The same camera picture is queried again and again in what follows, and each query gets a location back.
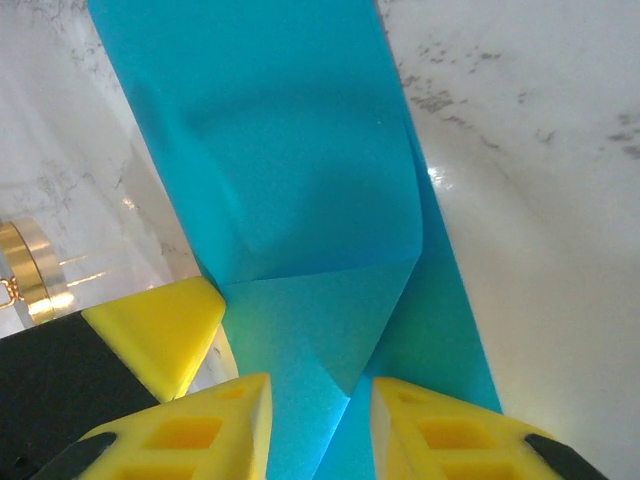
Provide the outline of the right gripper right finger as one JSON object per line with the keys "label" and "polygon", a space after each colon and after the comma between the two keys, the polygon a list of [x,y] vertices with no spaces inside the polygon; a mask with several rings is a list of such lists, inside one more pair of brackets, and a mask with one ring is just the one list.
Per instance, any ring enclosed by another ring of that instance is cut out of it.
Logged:
{"label": "right gripper right finger", "polygon": [[514,418],[392,377],[372,382],[378,479],[603,479],[572,447]]}

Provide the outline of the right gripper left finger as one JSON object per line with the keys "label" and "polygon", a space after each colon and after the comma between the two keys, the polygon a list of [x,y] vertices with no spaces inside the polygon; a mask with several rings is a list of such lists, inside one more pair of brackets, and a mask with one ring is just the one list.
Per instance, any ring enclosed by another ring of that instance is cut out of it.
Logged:
{"label": "right gripper left finger", "polygon": [[72,479],[265,479],[271,379],[255,373],[102,424],[115,440]]}

